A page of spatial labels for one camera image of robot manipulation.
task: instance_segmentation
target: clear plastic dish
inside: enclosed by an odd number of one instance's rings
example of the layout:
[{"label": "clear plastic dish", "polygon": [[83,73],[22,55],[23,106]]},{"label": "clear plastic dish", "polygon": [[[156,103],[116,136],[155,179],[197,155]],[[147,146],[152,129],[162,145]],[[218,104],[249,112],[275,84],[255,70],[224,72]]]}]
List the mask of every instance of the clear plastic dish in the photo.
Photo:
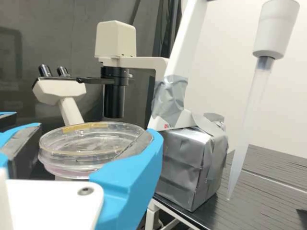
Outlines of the clear plastic dish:
[{"label": "clear plastic dish", "polygon": [[55,176],[88,179],[103,164],[141,153],[152,136],[139,126],[91,122],[66,126],[43,135],[39,160]]}]

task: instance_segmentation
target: gray tape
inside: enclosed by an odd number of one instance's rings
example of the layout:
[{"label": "gray tape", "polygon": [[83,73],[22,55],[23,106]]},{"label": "gray tape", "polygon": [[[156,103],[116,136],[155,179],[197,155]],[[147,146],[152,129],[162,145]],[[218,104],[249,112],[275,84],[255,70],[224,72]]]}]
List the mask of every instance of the gray tape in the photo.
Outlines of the gray tape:
[{"label": "gray tape", "polygon": [[152,116],[162,117],[171,126],[175,126],[184,109],[184,96],[188,79],[179,75],[165,76],[156,82],[152,102]]}]

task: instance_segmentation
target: white pipette body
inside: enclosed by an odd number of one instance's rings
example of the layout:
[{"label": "white pipette body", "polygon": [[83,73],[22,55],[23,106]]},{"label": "white pipette body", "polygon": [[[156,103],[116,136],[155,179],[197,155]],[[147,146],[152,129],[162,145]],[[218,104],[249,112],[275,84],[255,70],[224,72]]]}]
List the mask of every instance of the white pipette body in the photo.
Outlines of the white pipette body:
[{"label": "white pipette body", "polygon": [[259,59],[248,97],[243,128],[240,131],[239,142],[231,165],[228,200],[234,191],[243,167],[249,137],[255,126],[254,116],[258,110],[273,61],[284,57],[298,11],[299,4],[294,0],[270,0],[262,6],[253,51],[253,55]]}]

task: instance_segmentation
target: dark gray wall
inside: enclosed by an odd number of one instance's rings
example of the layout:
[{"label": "dark gray wall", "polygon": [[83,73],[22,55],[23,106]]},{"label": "dark gray wall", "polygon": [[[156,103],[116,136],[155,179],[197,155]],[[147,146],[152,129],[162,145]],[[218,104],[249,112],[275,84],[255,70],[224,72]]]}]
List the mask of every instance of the dark gray wall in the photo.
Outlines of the dark gray wall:
[{"label": "dark gray wall", "polygon": [[[98,22],[129,23],[136,0],[0,0],[0,111],[17,111],[18,122],[41,121],[44,130],[63,125],[59,109],[39,103],[31,85],[37,67],[56,74],[66,66],[74,76],[99,77],[94,58]],[[158,1],[141,0],[135,15],[138,56],[151,56]],[[123,121],[144,126],[148,75],[134,73]],[[87,85],[78,105],[86,121],[101,117],[101,86]]]}]

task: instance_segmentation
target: black tabletop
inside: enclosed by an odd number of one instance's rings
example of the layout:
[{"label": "black tabletop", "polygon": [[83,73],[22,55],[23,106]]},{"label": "black tabletop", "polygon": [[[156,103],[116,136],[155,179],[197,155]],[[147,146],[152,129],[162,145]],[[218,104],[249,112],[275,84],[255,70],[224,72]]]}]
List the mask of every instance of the black tabletop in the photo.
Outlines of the black tabletop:
[{"label": "black tabletop", "polygon": [[227,201],[231,161],[229,154],[216,195],[192,213],[159,195],[154,199],[199,229],[307,229],[307,159],[251,146]]}]

